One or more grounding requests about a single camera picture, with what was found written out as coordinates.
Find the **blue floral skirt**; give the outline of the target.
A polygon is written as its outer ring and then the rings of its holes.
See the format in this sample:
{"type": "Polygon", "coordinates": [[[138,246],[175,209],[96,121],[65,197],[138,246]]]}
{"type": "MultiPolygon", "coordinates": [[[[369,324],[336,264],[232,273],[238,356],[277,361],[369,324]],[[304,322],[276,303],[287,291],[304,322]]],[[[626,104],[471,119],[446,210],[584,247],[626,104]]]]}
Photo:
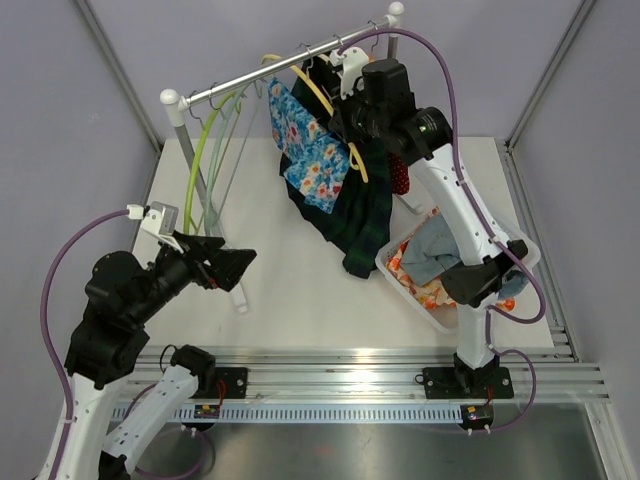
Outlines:
{"type": "Polygon", "coordinates": [[[279,80],[268,85],[272,137],[289,159],[283,176],[304,203],[330,214],[350,168],[346,147],[279,80]]]}

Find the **yellow hanger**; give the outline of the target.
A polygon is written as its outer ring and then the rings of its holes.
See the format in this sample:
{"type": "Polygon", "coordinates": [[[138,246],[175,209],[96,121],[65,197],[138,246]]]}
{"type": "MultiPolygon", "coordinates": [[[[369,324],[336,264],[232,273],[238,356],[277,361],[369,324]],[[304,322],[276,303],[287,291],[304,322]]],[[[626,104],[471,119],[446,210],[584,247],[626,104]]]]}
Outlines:
{"type": "MultiPolygon", "coordinates": [[[[262,56],[260,64],[265,64],[267,61],[281,60],[282,57],[276,54],[267,53],[262,56]]],[[[327,96],[321,92],[320,88],[311,80],[310,76],[305,73],[300,67],[293,65],[290,69],[307,85],[307,87],[314,93],[316,98],[323,105],[325,110],[330,116],[334,114],[334,108],[327,96]]],[[[349,150],[349,166],[360,173],[361,179],[365,184],[369,183],[369,175],[366,170],[365,162],[353,142],[347,144],[349,150]]]]}

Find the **pale green hanger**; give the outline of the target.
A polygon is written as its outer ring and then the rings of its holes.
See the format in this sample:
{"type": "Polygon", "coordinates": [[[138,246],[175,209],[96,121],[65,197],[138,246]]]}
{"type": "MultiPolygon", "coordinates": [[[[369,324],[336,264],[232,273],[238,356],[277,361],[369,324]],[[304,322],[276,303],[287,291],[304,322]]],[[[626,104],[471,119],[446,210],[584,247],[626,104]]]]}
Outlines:
{"type": "Polygon", "coordinates": [[[246,98],[246,90],[248,88],[249,86],[245,85],[233,91],[221,100],[219,105],[214,108],[214,111],[222,116],[222,121],[217,129],[213,150],[210,156],[206,179],[206,202],[202,215],[204,232],[211,237],[221,236],[221,233],[216,232],[219,213],[217,208],[214,206],[213,195],[219,171],[225,156],[223,142],[229,141],[233,135],[236,121],[240,119],[242,113],[242,101],[246,98]]]}

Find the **lime green hanger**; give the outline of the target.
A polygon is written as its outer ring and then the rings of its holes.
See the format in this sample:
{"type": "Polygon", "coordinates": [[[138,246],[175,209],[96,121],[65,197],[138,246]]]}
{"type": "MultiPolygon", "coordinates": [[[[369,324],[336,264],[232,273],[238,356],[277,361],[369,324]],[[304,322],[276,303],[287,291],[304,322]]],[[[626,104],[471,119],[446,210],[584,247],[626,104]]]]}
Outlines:
{"type": "Polygon", "coordinates": [[[235,92],[226,94],[222,99],[211,108],[211,112],[205,121],[200,122],[201,133],[196,145],[196,150],[193,156],[192,164],[189,167],[190,176],[187,185],[187,191],[184,203],[184,219],[183,219],[183,232],[186,234],[199,233],[204,221],[204,214],[201,214],[201,218],[198,222],[195,222],[192,213],[194,206],[194,195],[198,195],[200,200],[202,211],[205,211],[207,201],[210,197],[207,195],[207,184],[204,180],[204,175],[200,168],[201,160],[206,146],[209,134],[214,125],[216,118],[219,115],[220,109],[235,95],[235,92]]]}

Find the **light blue denim skirt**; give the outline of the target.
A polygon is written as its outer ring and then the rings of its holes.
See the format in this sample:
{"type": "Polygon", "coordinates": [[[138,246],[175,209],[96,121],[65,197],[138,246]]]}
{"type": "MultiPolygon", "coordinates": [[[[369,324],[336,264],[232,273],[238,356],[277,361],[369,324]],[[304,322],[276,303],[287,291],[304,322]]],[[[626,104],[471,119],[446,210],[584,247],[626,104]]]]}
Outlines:
{"type": "Polygon", "coordinates": [[[464,264],[454,236],[440,214],[415,231],[401,265],[416,284],[424,285],[439,277],[457,304],[474,307],[493,293],[498,299],[515,297],[529,283],[505,253],[487,256],[476,265],[464,264]]]}

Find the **orange floral skirt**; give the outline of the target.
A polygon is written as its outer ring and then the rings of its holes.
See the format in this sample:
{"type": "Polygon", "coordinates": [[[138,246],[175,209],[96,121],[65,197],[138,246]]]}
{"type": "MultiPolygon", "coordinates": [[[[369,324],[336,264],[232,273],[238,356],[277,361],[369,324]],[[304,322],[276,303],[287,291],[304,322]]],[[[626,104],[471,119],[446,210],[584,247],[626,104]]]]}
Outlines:
{"type": "Polygon", "coordinates": [[[409,241],[400,244],[393,256],[386,262],[385,268],[392,278],[397,281],[410,297],[416,300],[426,310],[436,310],[440,307],[456,308],[457,303],[444,289],[439,277],[425,283],[416,284],[412,277],[403,269],[401,260],[409,241]]]}

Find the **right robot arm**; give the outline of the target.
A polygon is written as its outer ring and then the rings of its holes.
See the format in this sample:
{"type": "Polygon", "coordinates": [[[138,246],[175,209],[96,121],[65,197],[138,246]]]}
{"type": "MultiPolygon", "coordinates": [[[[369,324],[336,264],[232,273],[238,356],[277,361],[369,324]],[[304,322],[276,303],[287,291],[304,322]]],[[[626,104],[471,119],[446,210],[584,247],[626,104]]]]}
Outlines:
{"type": "Polygon", "coordinates": [[[417,107],[402,63],[371,61],[358,48],[333,53],[329,62],[340,78],[330,129],[347,142],[379,139],[398,155],[435,201],[458,249],[457,261],[439,276],[456,303],[458,344],[452,366],[424,369],[426,395],[512,397],[486,316],[498,309],[506,281],[537,264],[539,248],[491,214],[459,157],[457,135],[440,110],[417,107]]]}

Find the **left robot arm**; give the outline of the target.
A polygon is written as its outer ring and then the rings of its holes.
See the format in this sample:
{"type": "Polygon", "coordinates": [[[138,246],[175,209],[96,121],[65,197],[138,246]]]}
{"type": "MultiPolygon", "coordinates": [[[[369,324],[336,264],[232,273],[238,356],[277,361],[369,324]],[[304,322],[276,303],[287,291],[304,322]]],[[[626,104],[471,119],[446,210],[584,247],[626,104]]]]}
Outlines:
{"type": "Polygon", "coordinates": [[[42,479],[128,479],[171,414],[205,397],[217,382],[215,358],[191,345],[173,355],[160,381],[114,430],[113,409],[149,341],[145,330],[187,286],[231,291],[257,253],[230,249],[220,237],[174,234],[142,266],[130,252],[100,258],[85,286],[88,303],[63,366],[70,399],[39,473],[42,479]]]}

